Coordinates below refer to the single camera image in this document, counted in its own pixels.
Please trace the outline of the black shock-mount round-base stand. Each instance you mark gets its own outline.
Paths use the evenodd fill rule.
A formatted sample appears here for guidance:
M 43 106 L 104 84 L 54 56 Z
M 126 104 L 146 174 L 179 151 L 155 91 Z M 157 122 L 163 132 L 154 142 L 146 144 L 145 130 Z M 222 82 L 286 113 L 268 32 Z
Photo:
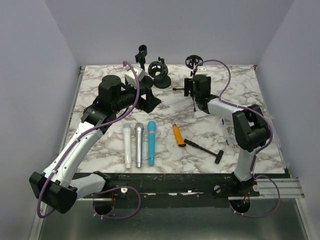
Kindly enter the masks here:
M 171 85 L 172 81 L 168 72 L 165 59 L 161 57 L 158 57 L 158 60 L 151 62 L 148 66 L 148 74 L 153 78 L 153 85 L 158 89 L 166 89 Z

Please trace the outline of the black tripod microphone stand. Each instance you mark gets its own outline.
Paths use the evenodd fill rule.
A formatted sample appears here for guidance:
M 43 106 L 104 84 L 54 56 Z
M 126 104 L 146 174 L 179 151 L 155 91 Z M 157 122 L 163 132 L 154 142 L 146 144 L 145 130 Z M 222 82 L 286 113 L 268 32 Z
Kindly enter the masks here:
M 191 69 L 190 71 L 190 78 L 192 79 L 192 77 L 195 75 L 195 70 L 194 70 L 194 67 L 195 65 L 199 64 L 200 62 L 202 62 L 203 59 L 198 56 L 198 55 L 190 55 L 188 56 L 186 59 L 185 59 L 185 65 Z M 173 91 L 184 91 L 184 87 L 183 88 L 176 88 L 176 87 L 173 87 L 172 88 Z M 194 97 L 191 97 L 192 98 L 192 102 L 193 102 L 193 111 L 195 112 L 196 111 L 196 106 L 195 106 L 195 98 Z

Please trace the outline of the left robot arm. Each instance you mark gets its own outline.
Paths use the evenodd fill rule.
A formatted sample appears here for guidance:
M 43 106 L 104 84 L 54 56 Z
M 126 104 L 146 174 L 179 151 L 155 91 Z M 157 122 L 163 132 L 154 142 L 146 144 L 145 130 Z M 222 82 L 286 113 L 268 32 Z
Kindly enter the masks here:
M 29 183 L 35 197 L 61 214 L 76 200 L 90 194 L 104 198 L 110 194 L 110 177 L 100 171 L 73 179 L 80 163 L 92 146 L 115 122 L 117 113 L 127 107 L 152 112 L 161 100 L 151 88 L 136 89 L 116 75 L 106 75 L 98 86 L 98 95 L 86 107 L 77 130 L 53 163 L 42 173 L 34 172 Z

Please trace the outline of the black clip microphone stand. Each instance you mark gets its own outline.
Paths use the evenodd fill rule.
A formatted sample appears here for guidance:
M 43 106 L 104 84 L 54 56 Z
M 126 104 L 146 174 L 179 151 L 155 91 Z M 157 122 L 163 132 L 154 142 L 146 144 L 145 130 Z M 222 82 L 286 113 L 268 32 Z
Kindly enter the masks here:
M 146 63 L 146 56 L 147 56 L 147 46 L 146 45 L 140 45 L 138 47 L 138 53 L 135 55 L 135 61 L 136 63 L 140 64 L 140 68 L 142 69 L 142 78 L 140 81 L 140 86 L 143 88 L 151 88 L 153 86 L 153 79 L 146 75 L 145 71 L 145 63 Z

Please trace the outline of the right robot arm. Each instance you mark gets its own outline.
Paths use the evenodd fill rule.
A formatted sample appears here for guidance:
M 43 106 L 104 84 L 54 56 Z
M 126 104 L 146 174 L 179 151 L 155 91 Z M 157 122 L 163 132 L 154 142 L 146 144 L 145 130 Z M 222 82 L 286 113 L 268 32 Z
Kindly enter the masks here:
M 199 74 L 184 79 L 184 95 L 191 96 L 197 107 L 210 115 L 219 116 L 233 124 L 234 136 L 240 147 L 233 175 L 237 178 L 230 183 L 230 191 L 241 196 L 248 190 L 247 181 L 253 178 L 257 153 L 272 141 L 273 133 L 261 108 L 227 103 L 211 94 L 211 77 Z

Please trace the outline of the cyan blue microphone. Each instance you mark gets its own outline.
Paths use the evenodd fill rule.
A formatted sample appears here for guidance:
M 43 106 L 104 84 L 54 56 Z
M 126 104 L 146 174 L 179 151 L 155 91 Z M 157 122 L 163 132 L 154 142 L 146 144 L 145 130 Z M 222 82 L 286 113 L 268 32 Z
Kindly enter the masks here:
M 156 155 L 156 122 L 150 120 L 147 125 L 148 131 L 148 161 L 149 166 L 153 167 L 155 164 Z

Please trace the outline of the white microphone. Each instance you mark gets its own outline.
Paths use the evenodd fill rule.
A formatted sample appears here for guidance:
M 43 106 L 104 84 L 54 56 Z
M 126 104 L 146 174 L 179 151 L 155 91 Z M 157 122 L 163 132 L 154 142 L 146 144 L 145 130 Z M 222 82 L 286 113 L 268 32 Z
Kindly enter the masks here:
M 124 164 L 126 169 L 132 167 L 132 157 L 131 157 L 131 125 L 125 123 L 122 126 L 123 133 L 123 146 L 124 146 Z

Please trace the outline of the grey silver microphone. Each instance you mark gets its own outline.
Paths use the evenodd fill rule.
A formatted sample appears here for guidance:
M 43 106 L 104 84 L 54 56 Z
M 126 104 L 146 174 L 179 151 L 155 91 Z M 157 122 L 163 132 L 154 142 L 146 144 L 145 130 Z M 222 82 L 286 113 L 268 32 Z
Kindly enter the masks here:
M 143 134 L 144 134 L 144 125 L 141 122 L 135 124 L 135 160 L 136 167 L 141 168 L 143 162 Z

